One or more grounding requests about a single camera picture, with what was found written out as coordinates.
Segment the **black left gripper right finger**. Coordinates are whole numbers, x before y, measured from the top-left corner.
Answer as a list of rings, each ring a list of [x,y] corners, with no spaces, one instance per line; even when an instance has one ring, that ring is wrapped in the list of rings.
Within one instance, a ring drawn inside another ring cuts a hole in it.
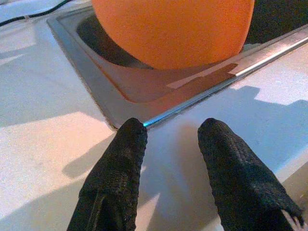
[[[305,231],[302,210],[227,124],[206,119],[198,144],[224,231]]]

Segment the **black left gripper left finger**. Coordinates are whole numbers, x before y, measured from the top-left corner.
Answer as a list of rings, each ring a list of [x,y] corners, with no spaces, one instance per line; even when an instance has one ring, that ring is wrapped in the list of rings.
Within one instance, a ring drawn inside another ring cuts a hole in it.
[[[79,192],[67,231],[135,231],[147,129],[128,119]]]

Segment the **orange plastic bowl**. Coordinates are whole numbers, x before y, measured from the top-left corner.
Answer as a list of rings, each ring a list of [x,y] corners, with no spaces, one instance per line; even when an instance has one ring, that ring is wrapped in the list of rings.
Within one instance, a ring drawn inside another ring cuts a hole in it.
[[[255,0],[91,0],[109,37],[156,69],[211,64],[237,55]]]

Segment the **stainless steel sink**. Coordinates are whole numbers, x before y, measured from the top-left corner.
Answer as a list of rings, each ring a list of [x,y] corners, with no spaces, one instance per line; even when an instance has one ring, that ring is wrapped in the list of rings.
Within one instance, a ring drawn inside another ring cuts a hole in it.
[[[54,37],[115,128],[163,121],[308,43],[308,0],[257,0],[241,52],[225,61],[155,69],[116,45],[92,7],[48,20]]]

